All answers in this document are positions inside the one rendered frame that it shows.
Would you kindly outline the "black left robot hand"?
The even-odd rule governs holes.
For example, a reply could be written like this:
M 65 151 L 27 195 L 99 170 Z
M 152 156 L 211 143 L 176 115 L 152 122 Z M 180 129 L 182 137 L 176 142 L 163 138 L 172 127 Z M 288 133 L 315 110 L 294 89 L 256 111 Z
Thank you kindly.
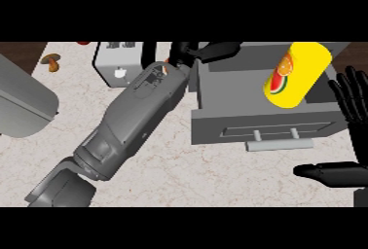
M 169 63 L 173 66 L 180 64 L 192 66 L 198 59 L 203 63 L 231 58 L 240 51 L 241 42 L 210 42 L 204 48 L 198 42 L 174 42 L 172 44 Z

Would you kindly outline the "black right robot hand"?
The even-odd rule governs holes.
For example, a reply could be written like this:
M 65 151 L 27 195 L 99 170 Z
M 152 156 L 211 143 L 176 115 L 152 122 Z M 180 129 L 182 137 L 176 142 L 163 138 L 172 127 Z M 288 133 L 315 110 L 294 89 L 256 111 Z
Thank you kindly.
M 328 85 L 344 115 L 356 162 L 303 164 L 293 174 L 330 188 L 368 187 L 368 74 L 347 66 Z

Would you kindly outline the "grey open drawer box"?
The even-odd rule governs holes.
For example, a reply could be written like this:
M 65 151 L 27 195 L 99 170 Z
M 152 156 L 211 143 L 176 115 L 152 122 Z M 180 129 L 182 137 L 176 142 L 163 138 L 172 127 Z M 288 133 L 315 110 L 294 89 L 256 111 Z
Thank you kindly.
M 290 42 L 244 42 L 235 57 L 198 64 L 200 109 L 204 116 L 275 116 L 319 115 L 341 117 L 328 81 L 337 71 L 328 66 L 309 94 L 319 97 L 318 102 L 302 100 L 293 109 L 276 107 L 266 99 L 263 85 L 274 68 L 287 53 Z

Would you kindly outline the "yellow cup with fruit print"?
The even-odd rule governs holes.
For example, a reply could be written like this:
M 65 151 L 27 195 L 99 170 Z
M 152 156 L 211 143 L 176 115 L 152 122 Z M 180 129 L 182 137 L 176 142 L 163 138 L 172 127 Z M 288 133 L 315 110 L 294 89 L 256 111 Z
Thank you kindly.
M 310 91 L 333 55 L 318 42 L 293 42 L 263 85 L 269 102 L 284 109 L 294 108 Z

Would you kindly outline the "pale grey toaster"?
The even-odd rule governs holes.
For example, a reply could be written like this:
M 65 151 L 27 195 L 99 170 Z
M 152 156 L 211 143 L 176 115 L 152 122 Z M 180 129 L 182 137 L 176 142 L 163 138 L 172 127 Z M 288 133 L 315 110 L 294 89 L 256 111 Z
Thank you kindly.
M 155 42 L 99 42 L 92 66 L 109 88 L 126 88 L 155 61 Z

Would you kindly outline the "brown mushroom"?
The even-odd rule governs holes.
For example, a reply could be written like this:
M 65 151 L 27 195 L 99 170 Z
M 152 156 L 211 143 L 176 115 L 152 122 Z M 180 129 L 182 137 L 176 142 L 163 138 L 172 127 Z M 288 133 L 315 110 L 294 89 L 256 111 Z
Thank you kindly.
M 52 53 L 52 54 L 46 55 L 40 59 L 40 63 L 49 65 L 49 71 L 52 73 L 55 73 L 59 70 L 59 63 L 58 63 L 59 59 L 61 59 L 61 56 L 56 53 Z

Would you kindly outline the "grey rounded appliance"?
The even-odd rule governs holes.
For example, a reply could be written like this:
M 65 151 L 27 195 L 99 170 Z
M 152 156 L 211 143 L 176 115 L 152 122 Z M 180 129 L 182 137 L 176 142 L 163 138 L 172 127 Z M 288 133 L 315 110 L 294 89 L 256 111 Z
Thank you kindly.
M 0 54 L 0 133 L 24 138 L 53 121 L 59 109 L 55 92 Z

